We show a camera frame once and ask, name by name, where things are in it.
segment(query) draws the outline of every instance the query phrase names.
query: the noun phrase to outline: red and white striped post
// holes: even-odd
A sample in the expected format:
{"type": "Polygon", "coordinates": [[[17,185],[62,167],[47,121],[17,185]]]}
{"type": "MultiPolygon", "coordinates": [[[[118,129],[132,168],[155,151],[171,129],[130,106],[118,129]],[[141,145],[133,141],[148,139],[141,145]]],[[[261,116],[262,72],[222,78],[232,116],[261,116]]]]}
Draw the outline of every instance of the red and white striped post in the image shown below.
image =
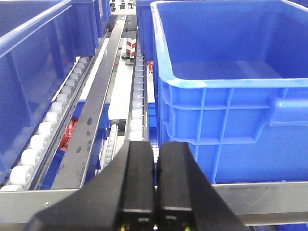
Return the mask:
{"type": "Polygon", "coordinates": [[[133,59],[136,55],[136,38],[131,38],[130,42],[130,58],[133,59]]]}
{"type": "Polygon", "coordinates": [[[129,57],[126,60],[126,65],[134,65],[134,58],[136,56],[136,38],[127,39],[127,54],[129,52],[129,57]]]}

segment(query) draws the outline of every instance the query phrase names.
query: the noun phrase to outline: black plastic part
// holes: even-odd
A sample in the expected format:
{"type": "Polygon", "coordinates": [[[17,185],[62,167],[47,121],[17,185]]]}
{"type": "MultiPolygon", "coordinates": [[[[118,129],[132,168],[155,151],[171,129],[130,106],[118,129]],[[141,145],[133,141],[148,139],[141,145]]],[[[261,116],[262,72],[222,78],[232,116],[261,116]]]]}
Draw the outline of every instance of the black plastic part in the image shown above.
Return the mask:
{"type": "Polygon", "coordinates": [[[128,156],[129,142],[126,141],[102,174],[99,174],[73,195],[38,212],[25,230],[119,230],[128,156]]]}
{"type": "Polygon", "coordinates": [[[168,231],[183,231],[192,224],[193,209],[182,143],[166,143],[158,158],[158,227],[168,231]]]}
{"type": "Polygon", "coordinates": [[[130,143],[123,221],[132,231],[153,231],[154,160],[149,142],[130,143]]]}
{"type": "MultiPolygon", "coordinates": [[[[165,142],[160,150],[159,158],[160,176],[158,187],[162,187],[161,210],[162,213],[168,212],[171,216],[172,212],[174,212],[173,223],[178,223],[175,218],[177,218],[179,211],[189,207],[187,200],[190,199],[193,219],[192,222],[188,220],[188,225],[192,230],[248,230],[208,182],[197,165],[187,143],[165,142]]],[[[159,229],[169,230],[170,221],[167,220],[166,216],[160,217],[162,218],[159,229]]]]}

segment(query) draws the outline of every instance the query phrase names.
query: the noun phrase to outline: screw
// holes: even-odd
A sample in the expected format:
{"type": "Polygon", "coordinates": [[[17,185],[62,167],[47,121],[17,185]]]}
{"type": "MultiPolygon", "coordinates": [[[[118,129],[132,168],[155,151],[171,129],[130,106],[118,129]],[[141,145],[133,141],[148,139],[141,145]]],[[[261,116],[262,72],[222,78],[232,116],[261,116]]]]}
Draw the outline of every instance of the screw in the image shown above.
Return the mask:
{"type": "Polygon", "coordinates": [[[44,203],[44,206],[45,206],[45,207],[50,207],[50,206],[51,206],[51,203],[50,203],[50,202],[45,202],[45,203],[44,203]]]}

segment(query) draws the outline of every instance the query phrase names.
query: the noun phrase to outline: storage rack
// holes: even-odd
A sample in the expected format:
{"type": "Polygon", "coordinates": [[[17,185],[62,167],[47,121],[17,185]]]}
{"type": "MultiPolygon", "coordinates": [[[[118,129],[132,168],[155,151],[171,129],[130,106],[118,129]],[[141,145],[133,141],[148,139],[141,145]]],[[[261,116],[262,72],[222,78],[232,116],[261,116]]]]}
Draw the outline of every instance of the storage rack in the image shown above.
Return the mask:
{"type": "MultiPolygon", "coordinates": [[[[81,119],[76,128],[76,132],[72,137],[69,149],[63,159],[62,164],[64,167],[59,171],[54,181],[53,189],[32,190],[39,187],[46,174],[52,159],[52,153],[55,152],[55,147],[57,147],[56,142],[59,142],[63,129],[69,121],[81,89],[100,52],[101,46],[97,50],[97,55],[90,58],[86,71],[78,84],[77,91],[74,93],[70,106],[67,108],[62,119],[62,123],[57,128],[56,136],[52,139],[49,148],[46,150],[45,158],[42,160],[40,168],[33,174],[29,185],[26,187],[29,190],[23,192],[1,192],[0,207],[5,209],[0,210],[0,217],[6,223],[0,225],[1,230],[21,230],[36,212],[45,207],[50,207],[72,195],[84,185],[87,166],[93,149],[91,144],[93,144],[95,139],[109,83],[112,81],[112,69],[120,39],[123,36],[125,18],[125,16],[115,17],[115,25],[112,29],[106,51],[100,62],[100,67],[96,73],[84,110],[80,116],[81,119]]],[[[134,78],[137,77],[136,74],[138,72],[138,75],[142,73],[143,77],[143,131],[140,139],[143,141],[148,140],[146,68],[146,62],[143,60],[140,51],[138,51],[133,75],[134,78]]],[[[133,95],[133,89],[134,81],[132,81],[131,95],[133,95]]],[[[130,100],[129,118],[126,122],[126,139],[130,139],[131,120],[132,98],[130,100]]],[[[116,169],[116,167],[110,166],[109,171],[112,171],[112,168],[116,169]]],[[[216,184],[212,185],[212,187],[246,226],[308,222],[308,183],[305,181],[216,184]]]]}

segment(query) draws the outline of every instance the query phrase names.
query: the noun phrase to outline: plastic crate rim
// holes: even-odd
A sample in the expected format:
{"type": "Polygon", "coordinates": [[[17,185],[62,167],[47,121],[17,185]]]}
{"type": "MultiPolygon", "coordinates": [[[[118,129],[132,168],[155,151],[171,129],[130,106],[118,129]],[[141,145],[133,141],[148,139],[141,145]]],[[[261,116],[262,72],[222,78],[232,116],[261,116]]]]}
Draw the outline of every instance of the plastic crate rim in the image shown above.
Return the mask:
{"type": "Polygon", "coordinates": [[[22,43],[42,26],[46,25],[49,21],[72,6],[70,0],[57,0],[55,2],[58,3],[0,37],[0,58],[22,43]]]}

